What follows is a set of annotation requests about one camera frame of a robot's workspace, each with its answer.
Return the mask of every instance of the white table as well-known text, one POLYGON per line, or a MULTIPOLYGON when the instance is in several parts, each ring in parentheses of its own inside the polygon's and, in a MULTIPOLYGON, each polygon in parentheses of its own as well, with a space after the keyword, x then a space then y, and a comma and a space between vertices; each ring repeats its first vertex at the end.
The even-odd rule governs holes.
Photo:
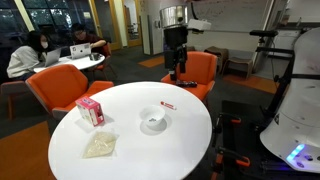
MULTIPOLYGON (((70 59, 68 57, 61 57, 59 58, 59 63, 55 64, 54 66, 61 65, 61 64, 72 64, 76 66, 79 70, 83 70, 83 69, 87 69, 95 65, 98 65, 99 63, 104 61, 104 59, 105 57, 103 55, 101 55, 100 59, 97 61, 90 60, 89 56, 79 58, 79 59, 70 59)), ((34 72, 38 73, 49 67, 34 68, 33 70, 34 72)))
POLYGON ((49 145, 49 164, 59 180, 71 179, 182 179, 200 162, 211 139, 210 115, 188 91, 165 83, 119 85, 91 97, 100 102, 106 123, 92 127, 77 107, 59 123, 49 145), (164 126, 147 128, 139 112, 164 101, 164 126), (112 156, 83 159, 96 131, 119 135, 112 156))

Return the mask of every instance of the doorway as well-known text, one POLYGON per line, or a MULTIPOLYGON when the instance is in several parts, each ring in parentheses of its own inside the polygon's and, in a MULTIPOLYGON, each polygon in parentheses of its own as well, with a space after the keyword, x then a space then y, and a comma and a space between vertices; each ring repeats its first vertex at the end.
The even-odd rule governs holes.
POLYGON ((114 0, 89 0, 98 36, 110 42, 112 50, 120 49, 120 34, 115 17, 114 0))
POLYGON ((138 0, 122 0, 122 3, 128 46, 140 46, 142 44, 142 41, 138 16, 139 2, 138 0))

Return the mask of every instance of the white laptop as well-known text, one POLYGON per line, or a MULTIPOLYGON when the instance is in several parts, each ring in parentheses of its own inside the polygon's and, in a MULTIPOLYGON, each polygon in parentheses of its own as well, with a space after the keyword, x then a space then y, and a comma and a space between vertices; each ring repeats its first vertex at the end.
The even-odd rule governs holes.
POLYGON ((60 53, 61 53, 61 48, 48 52, 46 61, 35 65, 34 68, 49 67, 49 66, 58 64, 60 53))
POLYGON ((89 56, 91 54, 90 43, 70 46, 70 53, 72 59, 79 59, 89 56))

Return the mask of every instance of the window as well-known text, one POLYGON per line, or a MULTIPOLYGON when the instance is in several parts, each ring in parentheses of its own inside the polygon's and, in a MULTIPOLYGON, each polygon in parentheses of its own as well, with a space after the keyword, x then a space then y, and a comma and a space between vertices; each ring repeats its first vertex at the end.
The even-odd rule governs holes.
POLYGON ((87 0, 23 0, 23 3, 36 29, 43 24, 69 29, 76 22, 94 29, 93 20, 84 18, 84 12, 91 14, 87 0))
POLYGON ((14 1, 0 1, 0 44, 18 46, 24 43, 28 29, 14 1))
POLYGON ((23 3, 36 29, 42 24, 65 28, 72 25, 66 0, 23 0, 23 3))
POLYGON ((13 1, 0 1, 0 33, 27 32, 27 27, 13 1))

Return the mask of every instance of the small white bowl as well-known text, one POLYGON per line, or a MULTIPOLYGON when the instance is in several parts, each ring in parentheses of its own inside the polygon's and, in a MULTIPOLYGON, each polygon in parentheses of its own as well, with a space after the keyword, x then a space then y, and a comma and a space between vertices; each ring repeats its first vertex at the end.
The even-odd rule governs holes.
POLYGON ((143 122, 146 123, 147 126, 154 127, 161 123, 165 114, 166 112, 162 107, 157 105, 150 105, 145 107, 140 112, 140 118, 143 122))

